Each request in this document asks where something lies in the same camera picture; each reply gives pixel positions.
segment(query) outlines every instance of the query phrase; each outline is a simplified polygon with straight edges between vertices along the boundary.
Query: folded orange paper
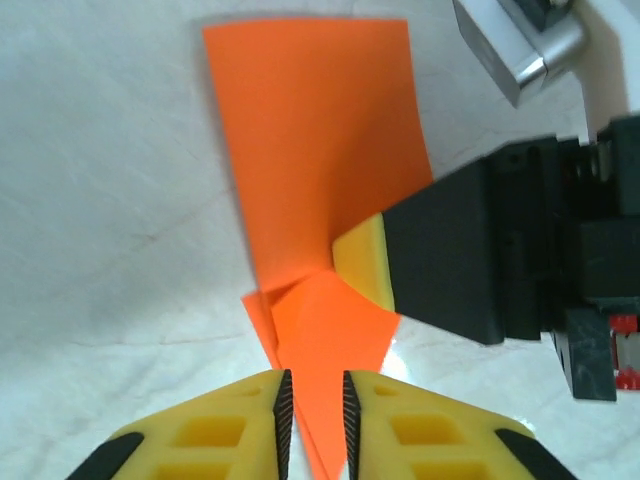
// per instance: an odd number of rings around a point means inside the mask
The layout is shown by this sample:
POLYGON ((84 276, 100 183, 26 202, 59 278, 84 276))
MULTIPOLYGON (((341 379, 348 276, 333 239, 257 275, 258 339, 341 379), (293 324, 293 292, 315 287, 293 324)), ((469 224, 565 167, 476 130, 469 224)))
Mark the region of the folded orange paper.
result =
POLYGON ((398 316, 331 271, 331 243, 432 178, 407 24, 261 20, 204 39, 260 288, 245 305, 293 370, 314 477, 337 478, 342 370, 377 370, 398 316))

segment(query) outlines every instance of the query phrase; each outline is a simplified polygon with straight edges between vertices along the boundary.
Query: yellow foam pad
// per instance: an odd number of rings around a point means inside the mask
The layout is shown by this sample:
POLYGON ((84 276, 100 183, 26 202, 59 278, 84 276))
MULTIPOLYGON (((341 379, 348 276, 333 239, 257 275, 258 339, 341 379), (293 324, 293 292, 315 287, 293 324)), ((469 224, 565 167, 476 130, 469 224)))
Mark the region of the yellow foam pad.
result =
MULTIPOLYGON (((274 406, 284 394, 292 409, 283 375, 264 372, 120 429, 112 438, 139 432, 144 440, 113 480, 278 479, 274 406)), ((288 456, 291 412, 284 414, 288 456)))
POLYGON ((334 268, 350 287, 376 305, 394 311, 381 213, 339 237, 332 250, 334 268))
POLYGON ((533 438, 520 423, 383 375, 349 373, 357 395, 345 393, 345 429, 349 445, 358 421, 349 412, 359 408, 359 452, 349 452, 350 460, 359 454, 358 478, 534 480, 494 433, 533 438))

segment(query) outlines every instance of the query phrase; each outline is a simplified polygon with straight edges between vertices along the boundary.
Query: white table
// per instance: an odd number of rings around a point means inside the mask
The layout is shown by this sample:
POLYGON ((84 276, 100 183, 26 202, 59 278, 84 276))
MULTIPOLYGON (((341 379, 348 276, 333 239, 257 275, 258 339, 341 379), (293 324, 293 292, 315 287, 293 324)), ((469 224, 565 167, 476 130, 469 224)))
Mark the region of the white table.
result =
MULTIPOLYGON (((571 78, 513 110, 449 0, 1 2, 3 479, 63 479, 118 427, 269 367, 200 37, 266 13, 408 18, 437 176, 585 132, 571 78)), ((526 423, 581 479, 638 476, 640 397, 574 401, 548 339, 485 348, 403 320, 384 371, 526 423)), ((290 478, 310 478, 292 448, 290 478)))

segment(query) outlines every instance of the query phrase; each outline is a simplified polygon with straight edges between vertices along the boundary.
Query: black rubber tip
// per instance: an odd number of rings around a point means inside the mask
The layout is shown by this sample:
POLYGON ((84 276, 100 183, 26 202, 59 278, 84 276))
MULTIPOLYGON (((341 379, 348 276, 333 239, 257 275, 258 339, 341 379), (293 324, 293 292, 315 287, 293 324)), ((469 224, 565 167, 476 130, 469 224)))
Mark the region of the black rubber tip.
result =
POLYGON ((508 428, 496 430, 496 435, 536 480, 577 480, 535 438, 508 428))
POLYGON ((360 462, 360 400, 353 384, 351 373, 344 372, 342 383, 342 414, 344 421, 345 439, 347 442, 347 462, 349 464, 349 479, 358 479, 360 462))
POLYGON ((291 447, 291 428, 293 426, 293 378, 291 370, 282 375, 280 389, 273 405, 276 421, 276 454, 278 455, 278 478, 286 480, 289 476, 289 450, 291 447))
POLYGON ((111 480, 143 440, 144 435, 133 432, 104 442, 67 480, 111 480))

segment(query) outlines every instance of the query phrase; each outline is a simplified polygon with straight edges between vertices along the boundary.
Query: silver metal part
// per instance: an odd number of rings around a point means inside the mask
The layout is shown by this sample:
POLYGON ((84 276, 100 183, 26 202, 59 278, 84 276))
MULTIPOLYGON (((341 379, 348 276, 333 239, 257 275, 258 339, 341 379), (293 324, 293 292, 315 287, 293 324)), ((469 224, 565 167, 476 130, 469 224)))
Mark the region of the silver metal part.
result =
POLYGON ((640 370, 640 333, 629 335, 616 334, 616 350, 618 352, 618 368, 640 370))
POLYGON ((569 13, 539 32, 513 0, 453 0, 460 33, 507 99, 517 107, 571 66, 587 31, 569 13))

